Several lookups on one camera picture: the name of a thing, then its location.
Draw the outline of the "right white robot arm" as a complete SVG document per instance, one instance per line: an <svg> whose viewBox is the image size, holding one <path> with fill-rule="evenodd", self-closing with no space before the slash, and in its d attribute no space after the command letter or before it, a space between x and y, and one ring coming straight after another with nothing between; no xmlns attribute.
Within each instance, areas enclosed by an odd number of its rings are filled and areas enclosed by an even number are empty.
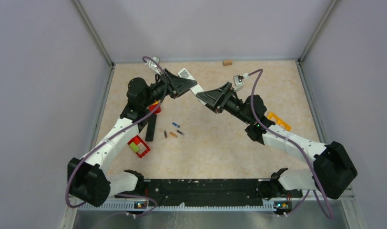
<svg viewBox="0 0 387 229"><path fill-rule="evenodd" d="M338 199L358 175L341 143L308 140L282 128L265 116L266 106L257 94L243 101L227 82L217 89L198 92L196 97L216 114L227 111L246 123L245 132L252 141L282 150L308 165L307 169L281 169L277 173L271 191L278 197L293 189L305 189Z"/></svg>

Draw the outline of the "white remote control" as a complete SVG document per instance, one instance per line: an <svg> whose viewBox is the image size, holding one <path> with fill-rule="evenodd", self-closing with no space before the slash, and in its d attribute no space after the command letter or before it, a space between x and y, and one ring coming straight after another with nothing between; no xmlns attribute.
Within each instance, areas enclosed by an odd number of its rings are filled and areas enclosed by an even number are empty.
<svg viewBox="0 0 387 229"><path fill-rule="evenodd" d="M178 72L178 76L181 77L181 78L185 78L185 79L189 79L189 80L194 80L194 77L188 72L188 70L186 68L182 68L179 72ZM194 96L196 97L196 95L200 92L204 92L203 88L200 86L199 83L197 83L195 86L192 86L190 88L190 91L194 94ZM202 105L206 105L206 102L204 102L203 100L201 100L200 98L196 97L196 99L202 104Z"/></svg>

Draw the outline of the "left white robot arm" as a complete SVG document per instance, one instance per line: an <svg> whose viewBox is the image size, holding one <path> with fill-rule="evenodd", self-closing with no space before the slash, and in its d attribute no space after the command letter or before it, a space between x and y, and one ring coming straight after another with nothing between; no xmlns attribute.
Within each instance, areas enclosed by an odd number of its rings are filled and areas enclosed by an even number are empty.
<svg viewBox="0 0 387 229"><path fill-rule="evenodd" d="M155 77L157 80L151 85L141 77L130 80L127 104L111 131L82 158L69 161L65 201L70 208L74 206L69 196L99 207L108 197L119 193L139 197L144 192L144 184L136 173L123 171L106 176L106 172L123 148L144 129L154 113L149 106L162 102L166 96L178 98L197 85L197 81L179 77L167 69Z"/></svg>

